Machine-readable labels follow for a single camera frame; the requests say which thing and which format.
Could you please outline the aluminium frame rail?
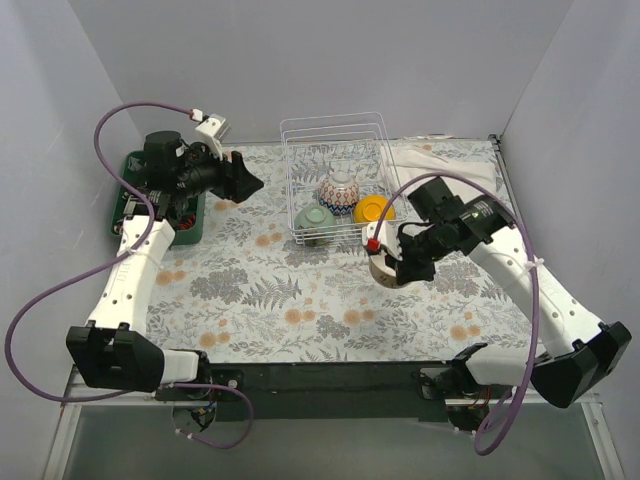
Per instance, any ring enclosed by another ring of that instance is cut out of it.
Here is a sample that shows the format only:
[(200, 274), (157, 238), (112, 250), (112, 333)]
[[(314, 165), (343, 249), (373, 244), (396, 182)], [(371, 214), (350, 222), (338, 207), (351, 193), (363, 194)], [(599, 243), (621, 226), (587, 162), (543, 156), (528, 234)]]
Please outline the aluminium frame rail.
[(205, 387), (164, 386), (63, 408), (48, 479), (621, 479), (598, 398), (529, 392), (506, 439), (496, 411), (444, 397), (437, 363), (229, 364)]

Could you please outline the light green flower bowl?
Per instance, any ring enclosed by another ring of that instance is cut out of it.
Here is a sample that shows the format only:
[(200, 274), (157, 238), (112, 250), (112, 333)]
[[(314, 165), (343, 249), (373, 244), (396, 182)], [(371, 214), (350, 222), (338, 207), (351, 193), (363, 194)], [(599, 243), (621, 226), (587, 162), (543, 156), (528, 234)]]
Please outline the light green flower bowl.
[(310, 204), (305, 206), (294, 219), (294, 238), (306, 246), (320, 246), (331, 242), (335, 216), (324, 206)]

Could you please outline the floral patterned table mat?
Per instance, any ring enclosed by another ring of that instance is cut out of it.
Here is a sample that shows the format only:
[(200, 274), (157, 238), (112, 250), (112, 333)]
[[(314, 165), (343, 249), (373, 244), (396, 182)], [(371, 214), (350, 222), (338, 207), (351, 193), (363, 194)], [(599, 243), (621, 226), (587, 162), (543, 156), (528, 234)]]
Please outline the floral patterned table mat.
[(242, 204), (209, 197), (201, 241), (165, 255), (146, 318), (157, 346), (240, 363), (446, 360), (477, 342), (528, 344), (523, 314), (461, 255), (433, 282), (392, 291), (353, 242), (297, 244), (282, 148), (241, 151), (265, 186)]

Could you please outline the yellow bowl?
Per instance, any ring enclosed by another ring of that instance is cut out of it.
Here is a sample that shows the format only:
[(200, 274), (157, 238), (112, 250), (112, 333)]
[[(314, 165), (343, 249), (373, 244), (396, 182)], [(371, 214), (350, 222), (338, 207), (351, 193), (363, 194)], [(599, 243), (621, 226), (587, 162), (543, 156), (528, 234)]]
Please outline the yellow bowl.
[(353, 211), (355, 224), (365, 224), (377, 221), (388, 203), (388, 199), (381, 195), (367, 195), (362, 197)]

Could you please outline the white bowl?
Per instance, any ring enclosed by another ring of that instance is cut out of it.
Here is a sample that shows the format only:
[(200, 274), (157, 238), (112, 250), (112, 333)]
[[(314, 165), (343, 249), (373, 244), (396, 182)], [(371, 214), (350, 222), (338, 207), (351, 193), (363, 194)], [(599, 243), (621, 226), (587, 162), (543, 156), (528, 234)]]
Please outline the white bowl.
[(385, 263), (385, 255), (377, 254), (368, 257), (369, 272), (372, 278), (381, 286), (388, 289), (400, 288), (396, 272)]

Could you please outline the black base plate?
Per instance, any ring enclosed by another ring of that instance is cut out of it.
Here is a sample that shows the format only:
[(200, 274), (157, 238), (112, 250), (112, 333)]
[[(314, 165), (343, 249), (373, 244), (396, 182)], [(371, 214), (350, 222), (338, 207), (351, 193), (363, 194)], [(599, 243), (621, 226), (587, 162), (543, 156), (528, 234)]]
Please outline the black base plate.
[(507, 388), (449, 387), (436, 390), (447, 361), (226, 363), (208, 365), (205, 383), (248, 397), (257, 420), (413, 418), (445, 422), (446, 402), (467, 405), (496, 400)]

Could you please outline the white folded cloth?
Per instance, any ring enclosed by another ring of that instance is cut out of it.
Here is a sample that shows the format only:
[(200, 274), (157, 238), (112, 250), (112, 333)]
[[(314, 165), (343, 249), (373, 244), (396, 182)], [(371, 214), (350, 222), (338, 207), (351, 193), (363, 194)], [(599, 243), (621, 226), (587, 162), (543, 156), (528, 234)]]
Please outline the white folded cloth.
[(413, 146), (392, 146), (389, 149), (381, 147), (380, 155), (393, 191), (420, 175), (448, 172), (471, 180), (494, 195), (498, 194), (496, 170), (490, 163), (441, 158)]

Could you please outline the green compartment organizer tray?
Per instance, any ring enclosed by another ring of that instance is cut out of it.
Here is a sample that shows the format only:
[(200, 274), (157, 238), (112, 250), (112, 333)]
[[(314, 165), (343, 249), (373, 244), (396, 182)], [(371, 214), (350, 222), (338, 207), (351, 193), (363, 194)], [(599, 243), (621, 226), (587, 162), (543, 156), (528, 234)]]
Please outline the green compartment organizer tray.
[[(141, 150), (130, 152), (122, 163), (122, 178), (137, 188), (151, 201), (156, 219), (164, 218), (169, 221), (175, 231), (175, 237), (171, 244), (174, 246), (188, 246), (198, 243), (203, 235), (204, 207), (206, 195), (192, 197), (189, 200), (175, 205), (169, 203), (169, 194), (160, 190), (150, 190), (146, 187), (142, 178)], [(125, 218), (133, 215), (146, 215), (147, 209), (137, 197), (129, 200), (130, 193), (122, 186), (119, 187), (115, 199), (115, 205), (108, 228), (112, 237), (120, 237), (122, 224)]]

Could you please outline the orange patterned bowl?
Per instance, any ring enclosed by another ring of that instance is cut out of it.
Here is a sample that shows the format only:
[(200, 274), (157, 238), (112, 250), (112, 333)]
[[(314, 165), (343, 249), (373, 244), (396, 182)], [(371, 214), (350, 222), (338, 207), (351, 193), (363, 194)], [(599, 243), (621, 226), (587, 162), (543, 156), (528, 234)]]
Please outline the orange patterned bowl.
[(335, 171), (320, 183), (317, 198), (333, 215), (349, 215), (360, 199), (359, 185), (350, 173)]

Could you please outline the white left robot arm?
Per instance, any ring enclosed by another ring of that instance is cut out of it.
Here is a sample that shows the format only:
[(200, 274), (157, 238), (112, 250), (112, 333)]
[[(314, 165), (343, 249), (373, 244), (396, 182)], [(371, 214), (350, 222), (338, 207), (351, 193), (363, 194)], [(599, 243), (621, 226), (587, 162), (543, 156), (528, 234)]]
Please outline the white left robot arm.
[(213, 386), (205, 355), (163, 350), (146, 337), (148, 305), (161, 261), (173, 243), (189, 203), (206, 192), (241, 203), (263, 187), (238, 152), (223, 153), (218, 133), (205, 125), (187, 144), (176, 131), (146, 136), (139, 169), (121, 218), (119, 250), (96, 307), (82, 327), (70, 328), (66, 346), (87, 386), (153, 392), (178, 383), (193, 400)]

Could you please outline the white wire dish rack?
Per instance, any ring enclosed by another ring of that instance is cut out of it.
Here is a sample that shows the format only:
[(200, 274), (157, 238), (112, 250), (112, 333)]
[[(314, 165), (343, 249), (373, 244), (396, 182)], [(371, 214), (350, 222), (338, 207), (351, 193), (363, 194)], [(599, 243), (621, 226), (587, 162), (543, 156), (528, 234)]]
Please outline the white wire dish rack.
[(389, 199), (399, 186), (383, 117), (377, 112), (285, 119), (289, 229), (299, 245), (358, 244), (366, 198)]

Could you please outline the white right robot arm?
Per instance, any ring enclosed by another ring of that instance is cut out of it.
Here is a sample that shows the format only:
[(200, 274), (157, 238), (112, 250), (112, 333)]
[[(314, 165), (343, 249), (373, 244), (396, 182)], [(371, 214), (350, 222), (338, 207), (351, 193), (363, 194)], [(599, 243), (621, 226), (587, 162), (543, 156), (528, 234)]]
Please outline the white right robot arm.
[(380, 268), (386, 284), (401, 288), (432, 281), (437, 262), (452, 253), (468, 257), (498, 284), (531, 323), (531, 338), (508, 352), (476, 343), (449, 363), (432, 389), (475, 397), (489, 385), (533, 387), (548, 403), (566, 408), (607, 377), (632, 335), (619, 322), (607, 323), (585, 308), (533, 252), (526, 230), (513, 213), (483, 187), (470, 201), (454, 194), (449, 174), (423, 174), (399, 188), (419, 216), (421, 232), (380, 222)]

